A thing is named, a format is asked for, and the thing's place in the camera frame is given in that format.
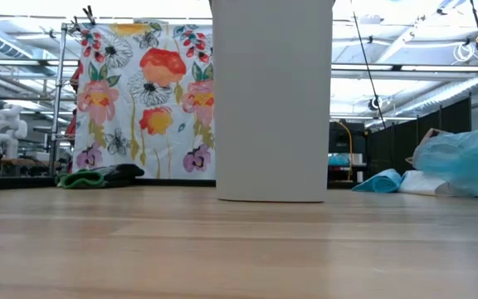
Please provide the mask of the white plastic trash bin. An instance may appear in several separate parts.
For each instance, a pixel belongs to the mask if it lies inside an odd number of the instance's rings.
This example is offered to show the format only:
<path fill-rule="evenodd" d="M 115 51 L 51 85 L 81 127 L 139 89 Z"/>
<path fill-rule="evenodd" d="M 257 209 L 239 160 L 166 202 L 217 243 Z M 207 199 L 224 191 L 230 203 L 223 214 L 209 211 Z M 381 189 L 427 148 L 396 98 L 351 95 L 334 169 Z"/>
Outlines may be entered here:
<path fill-rule="evenodd" d="M 213 0 L 217 197 L 327 198 L 334 0 Z"/>

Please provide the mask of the blue trash bag roll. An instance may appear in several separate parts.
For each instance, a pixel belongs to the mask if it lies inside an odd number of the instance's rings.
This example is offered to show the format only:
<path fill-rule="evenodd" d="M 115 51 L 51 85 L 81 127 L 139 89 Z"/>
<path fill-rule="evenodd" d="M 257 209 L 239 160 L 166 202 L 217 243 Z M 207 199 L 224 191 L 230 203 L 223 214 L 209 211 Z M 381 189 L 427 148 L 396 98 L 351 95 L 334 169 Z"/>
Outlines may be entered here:
<path fill-rule="evenodd" d="M 385 169 L 352 188 L 354 192 L 389 194 L 398 191 L 402 176 L 395 169 Z"/>

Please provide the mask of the white folded plastic bag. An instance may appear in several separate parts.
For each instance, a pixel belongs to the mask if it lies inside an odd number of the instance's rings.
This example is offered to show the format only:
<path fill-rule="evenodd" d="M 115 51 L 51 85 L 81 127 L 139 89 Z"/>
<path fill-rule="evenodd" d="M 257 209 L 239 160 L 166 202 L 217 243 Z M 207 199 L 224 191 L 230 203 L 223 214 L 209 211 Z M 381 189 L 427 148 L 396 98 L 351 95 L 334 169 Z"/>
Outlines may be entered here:
<path fill-rule="evenodd" d="M 398 192 L 425 196 L 455 195 L 445 180 L 419 170 L 408 170 L 404 173 Z"/>

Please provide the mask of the crumpled translucent blue bag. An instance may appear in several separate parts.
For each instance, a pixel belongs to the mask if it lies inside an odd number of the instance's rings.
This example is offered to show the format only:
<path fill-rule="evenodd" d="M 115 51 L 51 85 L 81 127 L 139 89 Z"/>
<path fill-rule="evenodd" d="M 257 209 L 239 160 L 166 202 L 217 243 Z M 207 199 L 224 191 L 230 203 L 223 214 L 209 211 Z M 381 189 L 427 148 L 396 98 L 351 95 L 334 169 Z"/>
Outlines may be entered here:
<path fill-rule="evenodd" d="M 415 169 L 478 197 L 478 130 L 432 136 L 416 147 L 412 164 Z"/>

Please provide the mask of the black cabinet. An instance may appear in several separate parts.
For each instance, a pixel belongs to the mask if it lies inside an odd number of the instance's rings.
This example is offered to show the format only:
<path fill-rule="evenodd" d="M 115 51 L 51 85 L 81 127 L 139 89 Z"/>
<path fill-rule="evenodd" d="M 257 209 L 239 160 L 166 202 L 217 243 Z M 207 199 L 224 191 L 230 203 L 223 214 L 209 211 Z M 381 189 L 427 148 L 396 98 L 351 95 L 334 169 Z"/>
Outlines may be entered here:
<path fill-rule="evenodd" d="M 329 123 L 329 181 L 362 183 L 368 170 L 367 144 L 364 124 L 335 120 Z M 347 154 L 351 159 L 349 167 L 332 166 L 329 157 L 332 154 Z"/>

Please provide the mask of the floral print curtain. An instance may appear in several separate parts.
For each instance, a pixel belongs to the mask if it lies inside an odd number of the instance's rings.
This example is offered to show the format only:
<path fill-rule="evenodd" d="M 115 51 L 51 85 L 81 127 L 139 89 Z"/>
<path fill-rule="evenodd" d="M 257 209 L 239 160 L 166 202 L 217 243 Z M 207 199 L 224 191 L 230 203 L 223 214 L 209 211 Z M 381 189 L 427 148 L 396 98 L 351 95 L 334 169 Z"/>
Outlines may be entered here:
<path fill-rule="evenodd" d="M 73 167 L 214 180 L 212 27 L 155 20 L 82 32 Z"/>

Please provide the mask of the black glove green cuff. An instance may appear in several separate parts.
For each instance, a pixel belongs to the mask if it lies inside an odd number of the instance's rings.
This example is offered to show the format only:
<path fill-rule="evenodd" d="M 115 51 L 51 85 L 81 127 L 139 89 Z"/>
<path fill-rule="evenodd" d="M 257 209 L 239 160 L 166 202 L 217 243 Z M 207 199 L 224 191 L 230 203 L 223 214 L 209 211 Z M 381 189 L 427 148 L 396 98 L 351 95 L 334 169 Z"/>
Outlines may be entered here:
<path fill-rule="evenodd" d="M 63 189 L 108 189 L 132 184 L 144 171 L 135 164 L 117 164 L 95 169 L 82 169 L 72 174 L 58 174 L 57 187 Z"/>

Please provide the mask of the thin black pole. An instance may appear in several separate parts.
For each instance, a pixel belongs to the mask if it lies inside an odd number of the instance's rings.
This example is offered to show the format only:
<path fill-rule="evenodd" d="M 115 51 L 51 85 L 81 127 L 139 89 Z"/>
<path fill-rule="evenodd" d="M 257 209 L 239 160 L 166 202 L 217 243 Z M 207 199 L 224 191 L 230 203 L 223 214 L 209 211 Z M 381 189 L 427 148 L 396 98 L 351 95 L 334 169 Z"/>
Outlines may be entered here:
<path fill-rule="evenodd" d="M 370 67 L 369 67 L 369 64 L 368 64 L 367 54 L 366 54 L 366 51 L 364 49 L 363 38 L 362 38 L 360 28 L 359 28 L 358 18 L 356 16 L 355 12 L 353 12 L 353 17 L 354 17 L 354 25 L 355 25 L 356 31 L 358 33 L 358 39 L 359 39 L 359 44 L 360 44 L 360 47 L 361 47 L 361 52 L 363 54 L 364 65 L 366 67 L 366 72 L 368 74 L 368 79 L 370 81 L 370 85 L 371 85 L 371 88 L 372 88 L 372 91 L 373 91 L 373 97 L 375 97 L 375 96 L 378 96 L 378 94 L 376 92 L 376 88 L 375 88 L 375 85 L 374 85 L 374 82 L 373 82 L 373 77 L 372 77 L 371 70 L 370 70 Z M 382 110 L 379 110 L 378 113 L 379 113 L 379 119 L 381 120 L 381 124 L 383 125 L 383 128 L 387 129 L 385 120 L 383 118 Z"/>

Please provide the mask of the brown cardboard piece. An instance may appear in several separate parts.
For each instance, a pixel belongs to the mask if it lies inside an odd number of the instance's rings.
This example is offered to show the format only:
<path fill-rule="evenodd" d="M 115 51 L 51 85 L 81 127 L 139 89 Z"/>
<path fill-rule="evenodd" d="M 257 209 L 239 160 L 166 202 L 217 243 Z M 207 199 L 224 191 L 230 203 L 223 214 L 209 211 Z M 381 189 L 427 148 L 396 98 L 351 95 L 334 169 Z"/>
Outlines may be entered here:
<path fill-rule="evenodd" d="M 417 148 L 424 145 L 429 139 L 437 137 L 440 134 L 443 134 L 444 130 L 439 130 L 435 128 L 431 128 L 427 131 L 427 133 L 422 137 L 422 139 L 417 143 Z M 413 156 L 409 156 L 405 159 L 407 163 L 413 165 Z"/>

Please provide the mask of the white humanoid robot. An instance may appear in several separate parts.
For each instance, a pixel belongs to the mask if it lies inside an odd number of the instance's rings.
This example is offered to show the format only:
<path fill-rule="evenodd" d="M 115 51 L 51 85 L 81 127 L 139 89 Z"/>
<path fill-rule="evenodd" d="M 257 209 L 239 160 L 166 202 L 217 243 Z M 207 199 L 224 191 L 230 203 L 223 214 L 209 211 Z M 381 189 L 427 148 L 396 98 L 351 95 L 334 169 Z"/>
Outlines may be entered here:
<path fill-rule="evenodd" d="M 0 110 L 0 158 L 16 159 L 20 139 L 27 137 L 27 122 L 20 105 L 5 104 Z"/>

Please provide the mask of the black aluminium rig frame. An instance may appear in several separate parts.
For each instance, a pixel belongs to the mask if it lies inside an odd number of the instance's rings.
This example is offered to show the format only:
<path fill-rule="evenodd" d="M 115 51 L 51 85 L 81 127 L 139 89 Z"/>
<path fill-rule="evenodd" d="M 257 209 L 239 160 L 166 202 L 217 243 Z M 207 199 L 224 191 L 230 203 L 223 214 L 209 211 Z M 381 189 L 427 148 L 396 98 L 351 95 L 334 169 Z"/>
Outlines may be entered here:
<path fill-rule="evenodd" d="M 173 186 L 173 187 L 215 187 L 215 180 L 200 179 L 132 179 L 121 183 L 107 183 L 105 188 L 121 188 L 129 186 Z M 56 187 L 55 179 L 48 177 L 6 177 L 0 178 L 0 190 L 35 189 Z"/>

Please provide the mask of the black partition wall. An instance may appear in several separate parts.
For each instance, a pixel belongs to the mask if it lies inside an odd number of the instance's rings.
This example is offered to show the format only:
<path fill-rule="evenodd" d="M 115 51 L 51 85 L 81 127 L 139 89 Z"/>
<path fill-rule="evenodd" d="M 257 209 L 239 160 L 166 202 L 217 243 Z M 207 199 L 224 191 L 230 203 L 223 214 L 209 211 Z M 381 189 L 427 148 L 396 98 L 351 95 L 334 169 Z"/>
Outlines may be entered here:
<path fill-rule="evenodd" d="M 412 170 L 406 158 L 430 129 L 450 133 L 462 133 L 471 130 L 471 98 L 467 97 L 455 104 L 443 107 L 423 117 L 401 124 L 390 123 L 386 130 L 368 135 L 367 166 L 368 177 L 385 169 L 395 169 L 399 174 Z"/>

